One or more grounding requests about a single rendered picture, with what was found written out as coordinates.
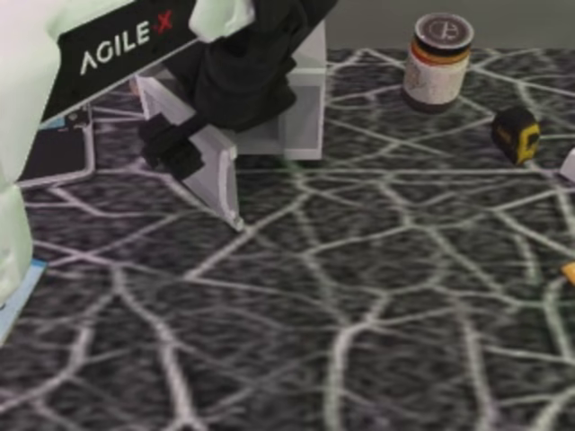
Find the light blue object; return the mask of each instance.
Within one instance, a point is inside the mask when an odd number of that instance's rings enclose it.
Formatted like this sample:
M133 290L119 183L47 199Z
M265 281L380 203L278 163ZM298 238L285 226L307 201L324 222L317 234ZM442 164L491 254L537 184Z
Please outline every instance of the light blue object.
M47 266L48 264L46 262L33 259L20 287L16 289L13 295L6 301L4 308L0 310L0 346L6 342L24 305L26 305L31 293L40 282Z
M40 127L40 130L48 130L51 128L63 128L66 126L66 121L64 120L64 118L60 118L60 119L55 119L53 121L50 121L47 125Z

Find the jar lid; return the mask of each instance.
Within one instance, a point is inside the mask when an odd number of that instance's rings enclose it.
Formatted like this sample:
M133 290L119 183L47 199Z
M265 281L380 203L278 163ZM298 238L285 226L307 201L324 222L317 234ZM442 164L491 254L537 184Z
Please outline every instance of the jar lid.
M423 43L438 49L459 49L471 45L473 26L453 13L429 13L415 24L415 35Z

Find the can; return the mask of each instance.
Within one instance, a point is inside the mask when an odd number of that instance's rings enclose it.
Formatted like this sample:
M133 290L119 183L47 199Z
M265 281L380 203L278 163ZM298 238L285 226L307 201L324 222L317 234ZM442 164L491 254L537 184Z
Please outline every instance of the can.
M413 109L440 113L456 103L473 41L472 25L452 13L430 13L415 24L402 97Z

